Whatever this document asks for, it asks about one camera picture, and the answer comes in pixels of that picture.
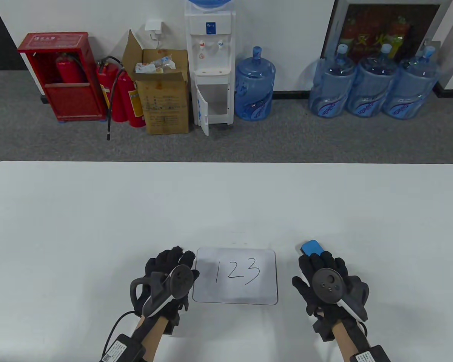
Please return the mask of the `person's left hand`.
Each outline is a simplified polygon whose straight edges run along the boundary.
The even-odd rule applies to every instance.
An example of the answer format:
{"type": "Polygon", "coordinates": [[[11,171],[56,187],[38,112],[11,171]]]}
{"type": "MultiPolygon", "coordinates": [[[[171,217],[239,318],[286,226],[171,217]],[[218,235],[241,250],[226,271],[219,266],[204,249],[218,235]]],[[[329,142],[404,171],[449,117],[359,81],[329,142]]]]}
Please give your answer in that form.
{"type": "Polygon", "coordinates": [[[180,310],[188,310],[189,291],[200,276],[193,269],[196,255],[176,246],[150,258],[144,269],[144,276],[130,284],[130,298],[134,313],[145,317],[148,323],[164,317],[168,323],[164,334],[170,336],[180,321],[180,310]]]}

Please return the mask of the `person's right hand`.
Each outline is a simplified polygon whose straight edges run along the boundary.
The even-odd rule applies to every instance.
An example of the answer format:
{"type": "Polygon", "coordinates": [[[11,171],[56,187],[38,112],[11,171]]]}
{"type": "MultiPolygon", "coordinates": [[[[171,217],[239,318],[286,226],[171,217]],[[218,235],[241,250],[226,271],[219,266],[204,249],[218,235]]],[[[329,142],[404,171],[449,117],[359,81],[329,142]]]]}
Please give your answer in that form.
{"type": "Polygon", "coordinates": [[[298,259],[300,270],[306,282],[299,276],[292,278],[293,287],[299,292],[306,302],[306,312],[309,316],[315,316],[318,319],[327,319],[331,322],[337,322],[343,319],[352,319],[358,321],[367,321],[367,312],[365,305],[369,296],[368,285],[361,281],[359,276],[349,275],[344,259],[334,258],[328,251],[320,255],[301,255],[298,259]],[[341,283],[342,296],[349,296],[354,305],[339,306],[337,302],[331,304],[322,300],[314,288],[314,275],[322,270],[333,270],[339,276],[341,283]]]}

